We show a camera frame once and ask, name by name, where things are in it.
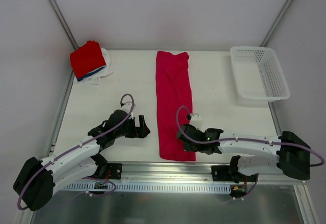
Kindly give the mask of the crimson pink t-shirt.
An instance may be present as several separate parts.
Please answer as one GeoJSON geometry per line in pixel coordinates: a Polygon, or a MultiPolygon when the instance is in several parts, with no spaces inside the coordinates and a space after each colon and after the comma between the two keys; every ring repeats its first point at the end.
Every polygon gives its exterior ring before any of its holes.
{"type": "Polygon", "coordinates": [[[159,155],[172,161],[195,161],[194,152],[185,151],[177,139],[176,113],[180,106],[193,110],[192,90],[188,74],[187,52],[172,54],[158,51],[156,55],[156,100],[159,155]]]}

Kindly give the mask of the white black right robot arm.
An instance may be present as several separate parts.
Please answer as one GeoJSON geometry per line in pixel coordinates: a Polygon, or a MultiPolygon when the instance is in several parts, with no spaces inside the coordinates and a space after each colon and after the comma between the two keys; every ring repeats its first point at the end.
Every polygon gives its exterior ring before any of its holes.
{"type": "Polygon", "coordinates": [[[280,174],[306,181],[310,178],[310,146],[295,133],[283,131],[276,137],[250,137],[221,129],[205,131],[185,124],[177,138],[186,151],[232,154],[228,175],[234,182],[255,174],[280,174]]]}

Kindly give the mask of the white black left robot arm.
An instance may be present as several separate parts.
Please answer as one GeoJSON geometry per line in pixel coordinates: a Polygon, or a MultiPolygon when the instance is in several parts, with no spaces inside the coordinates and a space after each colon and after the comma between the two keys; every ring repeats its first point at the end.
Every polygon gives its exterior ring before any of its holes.
{"type": "Polygon", "coordinates": [[[36,211],[76,180],[104,179],[109,166],[101,152],[118,138],[145,138],[148,134],[150,129],[143,115],[139,116],[137,126],[132,114],[117,109],[68,150],[43,159],[29,158],[13,184],[18,194],[17,208],[36,211]]]}

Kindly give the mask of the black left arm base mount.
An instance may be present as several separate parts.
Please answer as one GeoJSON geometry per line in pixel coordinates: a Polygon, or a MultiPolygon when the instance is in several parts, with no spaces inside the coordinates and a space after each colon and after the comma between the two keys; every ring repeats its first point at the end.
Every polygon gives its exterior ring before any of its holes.
{"type": "Polygon", "coordinates": [[[120,180],[122,177],[123,164],[107,163],[102,178],[105,180],[120,180]]]}

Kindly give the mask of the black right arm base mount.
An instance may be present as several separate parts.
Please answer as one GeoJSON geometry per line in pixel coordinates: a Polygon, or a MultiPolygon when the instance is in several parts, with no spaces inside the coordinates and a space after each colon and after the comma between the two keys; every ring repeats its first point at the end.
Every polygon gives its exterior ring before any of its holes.
{"type": "Polygon", "coordinates": [[[229,165],[213,165],[211,167],[214,182],[255,182],[257,174],[246,176],[239,172],[238,167],[229,165]]]}

